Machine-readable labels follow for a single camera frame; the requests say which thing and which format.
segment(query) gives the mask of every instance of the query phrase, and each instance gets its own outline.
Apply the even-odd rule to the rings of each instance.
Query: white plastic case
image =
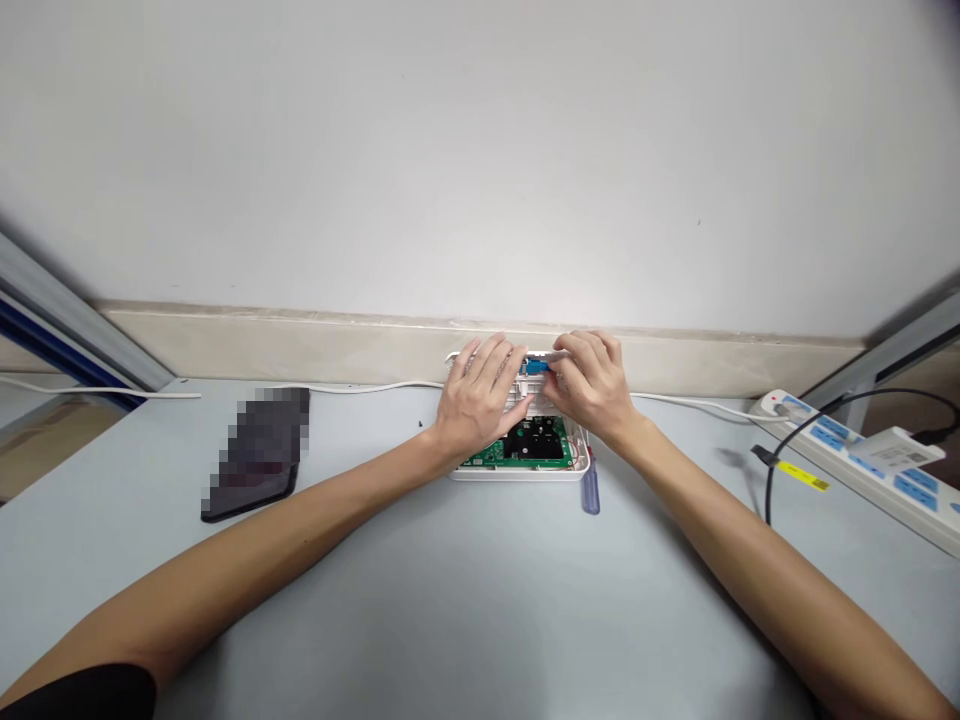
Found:
[[[447,356],[446,364],[449,370],[453,365],[453,360],[460,353],[450,353]],[[528,352],[528,360],[547,362],[560,356],[560,353],[550,352]],[[557,410],[556,405],[543,396],[543,385],[546,382],[546,375],[536,373],[531,375],[517,375],[517,379],[510,388],[510,396],[507,398],[507,409],[509,410],[527,395],[534,395],[534,400],[530,403],[527,410],[527,417],[537,416],[560,416],[563,417],[563,426],[567,432],[567,440],[570,442],[571,449],[576,455],[572,466],[568,468],[547,469],[541,468],[527,469],[515,467],[473,467],[461,465],[450,473],[453,480],[475,480],[475,481],[501,481],[501,480],[520,480],[533,482],[571,482],[579,480],[590,468],[590,453],[587,451],[587,434],[582,427],[570,418],[562,415]]]

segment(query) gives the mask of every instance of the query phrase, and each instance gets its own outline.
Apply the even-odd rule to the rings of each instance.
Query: yellow label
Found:
[[[815,490],[820,492],[826,492],[827,488],[830,487],[830,483],[821,480],[816,475],[811,475],[806,470],[801,470],[796,465],[791,465],[790,463],[783,462],[782,460],[777,463],[777,467],[783,470],[787,475],[795,477],[802,483],[806,483]]]

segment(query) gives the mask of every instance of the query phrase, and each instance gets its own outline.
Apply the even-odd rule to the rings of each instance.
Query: black sleeve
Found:
[[[150,720],[157,700],[153,677],[136,665],[79,670],[0,710],[0,720]]]

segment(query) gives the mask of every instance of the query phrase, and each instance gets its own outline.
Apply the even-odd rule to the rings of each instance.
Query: person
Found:
[[[727,592],[834,717],[957,717],[863,610],[634,408],[614,337],[576,331],[561,335],[554,349],[568,354],[551,363],[546,396],[650,484]],[[224,529],[105,602],[0,697],[0,719],[150,717],[157,694],[218,634],[374,514],[519,422],[532,396],[504,408],[526,350],[503,333],[469,343],[430,428]]]

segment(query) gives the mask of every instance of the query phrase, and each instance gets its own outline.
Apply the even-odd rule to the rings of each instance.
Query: green circuit board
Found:
[[[562,417],[524,418],[463,467],[567,468],[573,465]]]

